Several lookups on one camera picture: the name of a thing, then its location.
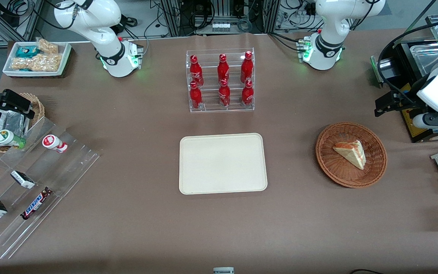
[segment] snack package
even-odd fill
[[[36,45],[38,46],[38,49],[43,51],[46,54],[59,54],[59,46],[55,45],[54,43],[50,43],[49,41],[37,37],[36,38]]]
[[[14,57],[11,61],[10,68],[14,70],[31,69],[32,65],[33,59],[31,58]]]
[[[57,71],[62,61],[60,54],[37,54],[33,59],[33,71]]]

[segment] packaged snack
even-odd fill
[[[37,55],[39,52],[40,50],[37,48],[37,46],[19,47],[16,51],[16,57],[31,58]]]
[[[37,37],[36,44],[38,45],[38,49],[46,54],[59,54],[59,46],[55,45],[54,43],[50,43],[43,38]]]
[[[11,61],[10,68],[14,70],[31,69],[33,59],[14,57]]]
[[[57,71],[62,61],[62,55],[37,54],[32,60],[33,64],[30,69],[33,71]]]

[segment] label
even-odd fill
[[[0,143],[4,142],[7,138],[9,138],[9,132],[7,130],[3,130],[0,132]]]
[[[32,210],[37,210],[40,207],[40,205],[41,205],[40,201],[42,199],[43,199],[43,195],[40,193],[37,196],[37,198],[31,203],[31,205],[25,210],[25,214],[29,215]]]
[[[55,138],[52,135],[48,135],[43,139],[43,144],[45,146],[51,146],[55,142]]]

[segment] white tray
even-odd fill
[[[35,46],[36,42],[16,42],[11,48],[11,52],[6,60],[5,67],[3,68],[3,73],[7,76],[17,76],[17,77],[51,77],[51,76],[60,76],[62,75],[65,65],[67,64],[68,56],[70,55],[70,51],[72,49],[71,45],[68,42],[52,42],[59,46],[59,53],[62,54],[62,61],[60,61],[59,69],[57,71],[20,71],[12,69],[11,62],[13,62],[13,58],[16,56],[16,52],[19,47],[25,46]]]
[[[191,136],[180,141],[183,194],[263,191],[267,185],[261,135]]]

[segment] red bottle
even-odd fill
[[[251,60],[252,52],[247,51],[244,54],[244,61],[241,64],[241,83],[244,83],[246,80],[251,79],[252,76],[252,67],[254,64]]]
[[[219,77],[219,83],[222,79],[229,81],[229,65],[226,61],[226,54],[221,53],[219,55],[219,66],[217,66],[217,76]]]
[[[227,79],[222,79],[221,86],[219,87],[219,104],[223,107],[229,106],[231,102],[231,90],[227,85]]]
[[[246,80],[245,87],[243,88],[243,93],[241,96],[241,104],[243,106],[251,105],[253,95],[254,95],[254,90],[252,89],[252,82],[251,80]]]
[[[197,87],[197,83],[190,83],[190,99],[192,100],[192,107],[195,109],[201,109],[204,106],[202,102],[202,92]]]
[[[190,75],[192,76],[192,80],[196,81],[199,86],[203,86],[204,76],[202,75],[202,67],[197,61],[197,56],[196,55],[190,56],[190,62],[192,63],[190,65]]]

